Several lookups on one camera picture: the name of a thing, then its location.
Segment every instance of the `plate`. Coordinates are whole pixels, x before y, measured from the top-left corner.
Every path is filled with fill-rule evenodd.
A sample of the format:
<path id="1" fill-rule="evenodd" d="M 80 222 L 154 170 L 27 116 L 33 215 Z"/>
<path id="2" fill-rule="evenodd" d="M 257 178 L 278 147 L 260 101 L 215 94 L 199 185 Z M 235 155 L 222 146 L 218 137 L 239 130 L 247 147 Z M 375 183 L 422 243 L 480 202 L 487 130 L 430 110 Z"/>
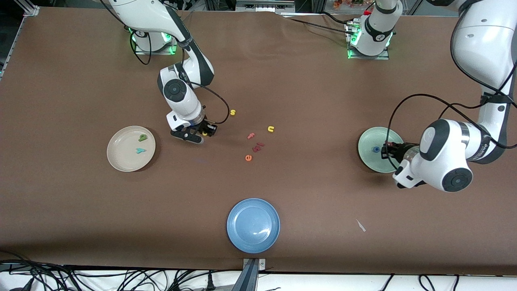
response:
<path id="1" fill-rule="evenodd" d="M 280 218 L 275 208 L 258 198 L 245 199 L 228 215 L 226 231 L 239 250 L 257 254 L 270 248 L 280 233 Z"/>
<path id="2" fill-rule="evenodd" d="M 357 145 L 357 150 L 359 151 L 359 156 L 361 157 L 363 163 L 370 169 L 380 173 L 391 173 L 395 171 L 388 159 L 381 158 L 380 149 L 383 147 L 384 142 L 386 141 L 387 133 L 388 129 L 385 127 L 372 127 L 367 129 L 361 135 Z M 392 130 L 390 130 L 388 141 L 403 143 L 402 138 Z M 394 158 L 392 158 L 391 161 L 395 164 L 395 166 L 399 166 L 399 162 L 397 162 Z"/>
<path id="3" fill-rule="evenodd" d="M 138 141 L 144 134 L 147 139 Z M 136 149 L 145 152 L 136 153 Z M 106 154 L 113 168 L 122 172 L 133 172 L 143 168 L 153 158 L 156 141 L 153 134 L 141 126 L 128 126 L 119 130 L 108 143 Z"/>

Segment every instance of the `blue plate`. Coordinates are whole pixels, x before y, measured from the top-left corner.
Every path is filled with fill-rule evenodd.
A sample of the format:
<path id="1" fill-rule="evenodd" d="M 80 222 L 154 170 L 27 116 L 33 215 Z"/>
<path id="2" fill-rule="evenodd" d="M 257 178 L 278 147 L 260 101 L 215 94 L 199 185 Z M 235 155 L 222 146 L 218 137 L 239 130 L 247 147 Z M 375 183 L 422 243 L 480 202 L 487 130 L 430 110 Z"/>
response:
<path id="1" fill-rule="evenodd" d="M 226 223 L 228 237 L 239 250 L 257 254 L 270 248 L 280 233 L 280 218 L 265 200 L 245 199 L 230 211 Z"/>

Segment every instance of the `green plate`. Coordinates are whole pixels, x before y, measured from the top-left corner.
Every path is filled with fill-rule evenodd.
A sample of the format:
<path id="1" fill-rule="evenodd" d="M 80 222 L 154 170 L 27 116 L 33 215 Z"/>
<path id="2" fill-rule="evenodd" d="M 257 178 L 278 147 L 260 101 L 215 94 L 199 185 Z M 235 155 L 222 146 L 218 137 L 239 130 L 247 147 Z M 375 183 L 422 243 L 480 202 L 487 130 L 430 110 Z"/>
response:
<path id="1" fill-rule="evenodd" d="M 388 129 L 385 127 L 372 127 L 362 133 L 359 138 L 359 144 L 357 149 L 362 162 L 367 165 L 370 169 L 379 173 L 391 173 L 395 172 L 393 166 L 387 159 L 381 158 L 381 152 L 375 152 L 374 148 L 382 148 L 384 141 L 386 141 L 386 133 Z M 402 143 L 402 138 L 394 131 L 390 130 L 388 141 Z M 395 166 L 399 166 L 399 162 L 395 159 L 391 159 Z"/>

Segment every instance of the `brown table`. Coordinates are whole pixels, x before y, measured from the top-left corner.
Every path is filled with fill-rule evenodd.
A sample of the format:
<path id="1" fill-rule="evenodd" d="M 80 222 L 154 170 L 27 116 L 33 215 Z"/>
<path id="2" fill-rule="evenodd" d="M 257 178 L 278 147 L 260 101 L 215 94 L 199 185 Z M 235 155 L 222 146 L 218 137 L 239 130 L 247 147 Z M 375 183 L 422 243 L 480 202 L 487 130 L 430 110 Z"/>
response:
<path id="1" fill-rule="evenodd" d="M 360 134 L 386 126 L 407 95 L 477 103 L 479 87 L 450 59 L 455 21 L 402 17 L 391 60 L 365 61 L 347 59 L 340 33 L 273 13 L 196 12 L 186 25 L 214 65 L 210 87 L 237 111 L 198 146 L 170 136 L 156 85 L 180 54 L 143 66 L 106 11 L 42 8 L 0 83 L 0 247 L 59 264 L 239 268 L 251 255 L 233 247 L 226 218 L 259 197 L 282 223 L 256 256 L 275 271 L 515 274 L 517 150 L 470 164 L 474 181 L 456 194 L 400 190 L 357 154 Z M 224 117 L 220 100 L 196 93 Z M 393 129 L 417 142 L 443 107 L 410 100 Z M 129 125 L 158 144 L 147 167 L 123 173 L 106 146 Z M 508 126 L 515 141 L 515 114 Z M 253 154 L 256 142 L 266 146 Z"/>

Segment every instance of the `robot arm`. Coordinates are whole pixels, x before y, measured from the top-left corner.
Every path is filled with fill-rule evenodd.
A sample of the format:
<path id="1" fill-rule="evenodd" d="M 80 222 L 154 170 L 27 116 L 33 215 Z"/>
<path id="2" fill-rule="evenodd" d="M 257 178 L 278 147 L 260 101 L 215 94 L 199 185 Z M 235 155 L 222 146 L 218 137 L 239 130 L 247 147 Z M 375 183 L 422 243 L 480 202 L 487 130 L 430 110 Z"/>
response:
<path id="1" fill-rule="evenodd" d="M 379 55 L 389 42 L 401 14 L 400 0 L 375 1 L 372 13 L 359 18 L 360 31 L 351 45 L 364 55 Z"/>
<path id="2" fill-rule="evenodd" d="M 217 126 L 206 120 L 205 111 L 193 89 L 207 86 L 214 68 L 201 52 L 181 18 L 159 0 L 110 0 L 118 17 L 129 27 L 147 33 L 167 33 L 187 51 L 189 58 L 160 70 L 158 88 L 172 109 L 167 115 L 171 135 L 185 141 L 203 143 L 197 133 L 212 136 Z"/>
<path id="3" fill-rule="evenodd" d="M 461 14 L 451 40 L 451 54 L 458 65 L 489 87 L 501 88 L 501 92 L 481 86 L 483 105 L 478 124 L 482 130 L 470 123 L 440 119 L 423 132 L 420 145 L 389 145 L 388 153 L 400 162 L 393 174 L 399 187 L 427 183 L 445 192 L 456 192 L 473 179 L 467 161 L 488 164 L 503 154 L 504 149 L 497 147 L 491 137 L 507 143 L 506 125 L 515 82 L 511 42 L 517 25 L 517 1 L 441 2 Z"/>

